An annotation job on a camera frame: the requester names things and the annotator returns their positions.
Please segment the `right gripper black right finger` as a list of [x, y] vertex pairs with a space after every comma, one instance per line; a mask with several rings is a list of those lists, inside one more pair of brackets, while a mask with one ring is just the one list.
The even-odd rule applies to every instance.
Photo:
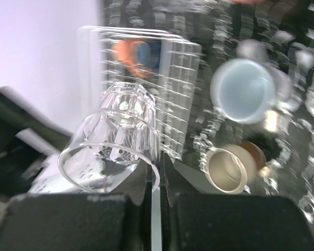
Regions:
[[314, 250], [314, 226], [288, 198], [204, 194], [161, 154], [163, 250]]

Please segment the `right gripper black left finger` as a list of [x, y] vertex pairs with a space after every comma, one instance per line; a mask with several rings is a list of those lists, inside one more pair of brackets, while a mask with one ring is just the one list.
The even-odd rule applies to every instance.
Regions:
[[0, 250], [150, 250], [149, 165], [110, 193], [25, 193], [0, 214]]

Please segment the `clear glass tumbler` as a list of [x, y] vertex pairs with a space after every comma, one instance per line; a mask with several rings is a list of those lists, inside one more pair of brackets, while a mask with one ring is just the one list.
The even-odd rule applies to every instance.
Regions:
[[58, 157], [63, 177], [84, 192], [107, 193], [145, 162], [160, 184], [155, 98], [140, 84], [116, 82], [101, 96]]

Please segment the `dark blue glass mug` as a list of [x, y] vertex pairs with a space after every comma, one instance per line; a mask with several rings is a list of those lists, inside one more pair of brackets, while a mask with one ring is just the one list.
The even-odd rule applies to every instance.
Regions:
[[139, 41], [134, 50], [136, 63], [156, 71], [160, 67], [162, 42], [160, 40]]

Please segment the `salmon ceramic mug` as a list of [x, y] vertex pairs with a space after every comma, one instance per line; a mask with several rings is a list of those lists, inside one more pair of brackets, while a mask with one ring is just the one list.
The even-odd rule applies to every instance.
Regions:
[[113, 44], [113, 56], [116, 60], [123, 63], [126, 69], [136, 77], [146, 78], [152, 71], [150, 69], [140, 70], [138, 68], [136, 54], [134, 49], [139, 43], [142, 43], [142, 38], [129, 38], [125, 40], [119, 40]]

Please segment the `small clear faceted glass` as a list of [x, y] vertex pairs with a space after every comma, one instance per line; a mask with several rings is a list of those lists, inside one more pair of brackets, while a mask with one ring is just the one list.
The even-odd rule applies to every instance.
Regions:
[[237, 56], [261, 64], [268, 62], [266, 47], [261, 42], [253, 39], [246, 39], [239, 42], [237, 46]]

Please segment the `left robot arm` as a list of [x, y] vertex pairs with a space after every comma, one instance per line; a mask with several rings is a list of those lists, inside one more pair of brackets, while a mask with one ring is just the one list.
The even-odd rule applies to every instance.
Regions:
[[10, 87], [0, 87], [0, 194], [12, 197], [26, 193], [44, 169], [48, 153], [17, 135], [31, 130], [58, 151], [71, 133], [56, 126], [18, 96]]

